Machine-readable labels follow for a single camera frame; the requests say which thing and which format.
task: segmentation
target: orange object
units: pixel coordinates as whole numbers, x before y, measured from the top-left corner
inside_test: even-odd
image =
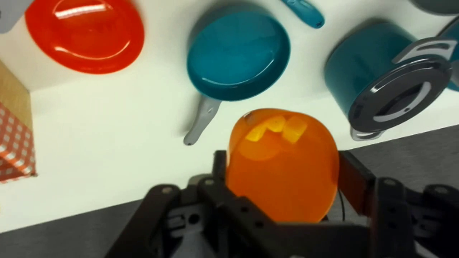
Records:
[[[275,223],[319,223],[332,205],[337,182],[334,139],[314,118],[261,109],[236,122],[226,187]]]
[[[84,73],[120,71],[143,48],[143,23],[130,0],[34,0],[25,23],[47,56]]]

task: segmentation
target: teal pot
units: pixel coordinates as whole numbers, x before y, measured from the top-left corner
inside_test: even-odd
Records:
[[[459,15],[457,0],[411,0],[411,3],[431,15]]]
[[[424,111],[450,79],[453,40],[418,40],[385,20],[348,33],[331,52],[327,86],[355,141],[371,139]]]

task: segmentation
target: white table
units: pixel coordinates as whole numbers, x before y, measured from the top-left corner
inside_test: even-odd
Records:
[[[108,76],[67,71],[44,56],[24,20],[0,36],[0,59],[32,91],[34,138],[40,177],[0,185],[0,233],[133,200],[157,184],[185,187],[210,169],[215,149],[225,149],[232,125],[258,108],[282,108],[319,119],[339,149],[351,149],[459,122],[459,94],[440,99],[377,141],[354,142],[348,124],[328,94],[322,66],[349,29],[368,18],[385,18],[415,38],[437,35],[453,18],[421,13],[408,0],[312,0],[327,25],[312,30],[281,2],[259,0],[285,26],[291,62],[268,92],[223,104],[195,147],[182,138],[197,94],[185,71],[190,28],[216,0],[139,0],[146,45],[130,68]]]

